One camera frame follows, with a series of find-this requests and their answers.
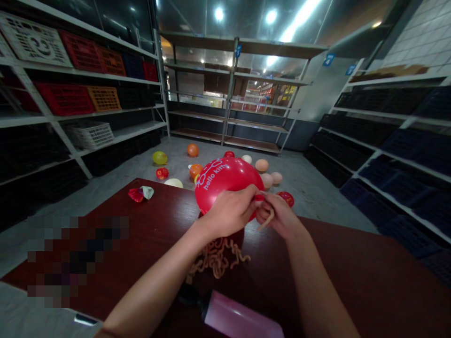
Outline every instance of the red balloon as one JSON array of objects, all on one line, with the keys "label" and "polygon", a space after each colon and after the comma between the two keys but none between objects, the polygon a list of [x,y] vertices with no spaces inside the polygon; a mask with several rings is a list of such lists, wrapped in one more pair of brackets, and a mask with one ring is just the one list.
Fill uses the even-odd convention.
[{"label": "red balloon", "polygon": [[218,158],[207,164],[197,178],[195,195],[197,205],[206,214],[223,191],[239,191],[249,184],[264,190],[258,171],[246,161],[236,157]]},{"label": "red balloon", "polygon": [[282,197],[290,207],[293,207],[293,205],[295,204],[295,199],[289,192],[278,192],[277,195]]}]

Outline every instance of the peach balloon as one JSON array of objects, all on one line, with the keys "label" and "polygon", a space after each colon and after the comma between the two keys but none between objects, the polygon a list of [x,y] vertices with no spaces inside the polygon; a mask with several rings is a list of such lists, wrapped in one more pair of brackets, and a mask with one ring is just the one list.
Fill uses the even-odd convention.
[{"label": "peach balloon", "polygon": [[273,179],[270,174],[262,174],[262,181],[265,189],[271,188]]},{"label": "peach balloon", "polygon": [[274,180],[274,182],[272,184],[280,184],[280,182],[282,182],[282,174],[275,172],[275,173],[271,173],[272,179]]},{"label": "peach balloon", "polygon": [[257,162],[255,162],[255,169],[258,171],[267,171],[269,168],[269,163],[267,160],[260,159]]},{"label": "peach balloon", "polygon": [[187,152],[188,155],[197,157],[197,155],[199,155],[199,148],[194,143],[191,143],[188,145]]}]

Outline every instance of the dark red table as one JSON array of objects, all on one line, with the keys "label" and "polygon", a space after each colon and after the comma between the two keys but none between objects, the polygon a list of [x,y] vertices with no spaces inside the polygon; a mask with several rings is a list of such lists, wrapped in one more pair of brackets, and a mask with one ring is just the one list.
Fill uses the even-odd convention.
[{"label": "dark red table", "polygon": [[[149,201],[135,203],[127,192],[142,185],[153,187],[155,194]],[[124,218],[120,221],[111,216]],[[194,192],[137,178],[80,218],[79,228],[65,230],[62,239],[53,241],[52,251],[36,253],[35,262],[23,262],[2,281],[27,290],[29,285],[48,284],[44,273],[54,273],[58,280],[58,263],[73,262],[69,251],[86,250],[86,239],[94,238],[96,229],[121,223],[122,237],[128,239],[114,240],[107,251],[98,254],[97,260],[103,262],[89,264],[86,285],[78,287],[78,294],[70,299],[70,308],[105,320],[135,281],[198,216]],[[396,241],[300,219],[363,337],[451,337],[451,291]],[[220,280],[206,270],[193,284],[201,293],[214,288],[274,319],[286,337],[302,335],[284,241],[272,229],[260,233],[251,227],[233,237],[252,261],[227,270]],[[199,309],[174,302],[155,336],[175,337],[186,332],[221,336],[201,322]]]}]

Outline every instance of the wall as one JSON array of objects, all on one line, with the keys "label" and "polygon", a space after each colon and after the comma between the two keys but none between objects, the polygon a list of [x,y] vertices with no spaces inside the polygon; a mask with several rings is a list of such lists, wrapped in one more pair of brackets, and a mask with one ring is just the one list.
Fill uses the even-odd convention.
[{"label": "wall", "polygon": [[424,0],[382,66],[415,63],[429,72],[451,72],[451,0]]}]

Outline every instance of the balloon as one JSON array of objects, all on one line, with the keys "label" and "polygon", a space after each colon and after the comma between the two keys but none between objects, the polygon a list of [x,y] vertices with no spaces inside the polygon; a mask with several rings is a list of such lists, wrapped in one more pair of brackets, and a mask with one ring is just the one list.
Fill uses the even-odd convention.
[{"label": "balloon", "polygon": [[243,155],[241,158],[249,164],[252,163],[252,157],[250,157],[249,155]]},{"label": "balloon", "polygon": [[194,143],[191,143],[188,145],[187,152],[188,155],[197,157],[197,155],[199,155],[199,148]]},{"label": "balloon", "polygon": [[192,178],[195,178],[197,175],[199,175],[201,173],[203,169],[203,166],[201,166],[200,164],[193,164],[191,166],[191,168],[189,169],[189,175]]},{"label": "balloon", "polygon": [[280,182],[282,182],[283,177],[282,177],[281,173],[273,172],[271,174],[271,176],[272,176],[272,178],[274,180],[274,182],[272,184],[280,184]]},{"label": "balloon", "polygon": [[267,171],[269,168],[269,163],[267,160],[258,160],[257,162],[255,162],[255,169],[257,169],[258,171]]},{"label": "balloon", "polygon": [[270,174],[262,174],[262,180],[265,189],[271,188],[273,179]]},{"label": "balloon", "polygon": [[166,168],[158,168],[155,175],[159,179],[167,179],[169,176],[169,171]]},{"label": "balloon", "polygon": [[263,190],[263,181],[258,171],[241,158],[218,158],[207,164],[197,178],[196,195],[197,205],[203,214],[206,214],[218,195],[225,191],[238,191],[249,184],[255,184]]},{"label": "balloon", "polygon": [[159,165],[166,164],[168,161],[168,157],[163,152],[154,152],[154,154],[152,155],[152,159],[156,164]]},{"label": "balloon", "polygon": [[293,207],[293,205],[295,204],[295,199],[293,198],[293,196],[291,196],[289,192],[278,192],[277,195],[282,197],[290,207]]},{"label": "balloon", "polygon": [[172,186],[175,186],[177,188],[183,188],[182,181],[180,181],[179,179],[176,179],[176,178],[170,178],[164,184],[172,185]]}]

